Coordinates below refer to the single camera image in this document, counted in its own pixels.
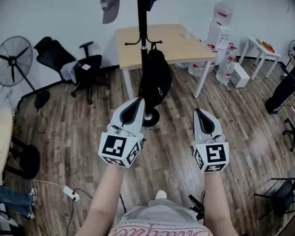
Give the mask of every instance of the jeans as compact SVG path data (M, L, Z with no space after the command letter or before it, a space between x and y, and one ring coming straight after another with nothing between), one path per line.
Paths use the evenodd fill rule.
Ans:
M29 206L33 203L32 196L22 194L13 189L0 185L0 204L4 203L11 213L19 213L25 217L30 212Z

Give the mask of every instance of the white shoe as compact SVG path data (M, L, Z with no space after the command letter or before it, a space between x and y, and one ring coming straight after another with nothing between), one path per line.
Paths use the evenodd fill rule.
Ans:
M34 219L34 218L35 218L34 212L33 212L33 210L31 209L31 206L28 206L28 207L29 207L29 213L28 213L27 218L28 218L28 219Z
M155 200L157 199L167 199L167 194L163 190L158 190L156 195L155 195Z
M30 192L29 192L29 195L32 197L32 206L35 205L36 203L36 200L37 200L37 189L35 187L33 187Z

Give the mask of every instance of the black and white marker cube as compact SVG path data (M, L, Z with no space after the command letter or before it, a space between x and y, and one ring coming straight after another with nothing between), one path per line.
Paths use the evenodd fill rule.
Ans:
M196 159L202 173L222 171L229 163L228 143L196 144L192 156Z
M137 137L102 133L98 155L106 163L129 168L140 151Z

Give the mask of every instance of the fan grille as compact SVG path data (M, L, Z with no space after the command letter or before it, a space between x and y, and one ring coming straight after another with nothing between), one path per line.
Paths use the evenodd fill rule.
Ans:
M23 80L24 77L17 66L24 76L27 76L29 73L33 53L29 41L24 37L13 36L4 41L0 45L0 56L9 59L0 58L0 84L2 86L11 87Z

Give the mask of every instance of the standing fan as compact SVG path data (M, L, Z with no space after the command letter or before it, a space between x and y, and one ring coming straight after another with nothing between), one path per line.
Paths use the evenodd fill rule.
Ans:
M25 79L37 95L34 106L40 109L49 100L50 94L48 91L38 93L26 78L32 61L33 51L24 37L10 37L0 45L0 85L11 87Z
M288 53L288 55L290 55L290 52L291 51L294 51L295 52L295 40L292 40L289 43L289 53ZM281 67L285 70L285 72L288 72L287 67L289 66L290 62L291 62L291 60L289 60L289 62L287 63L287 65L284 65L284 64L281 65Z

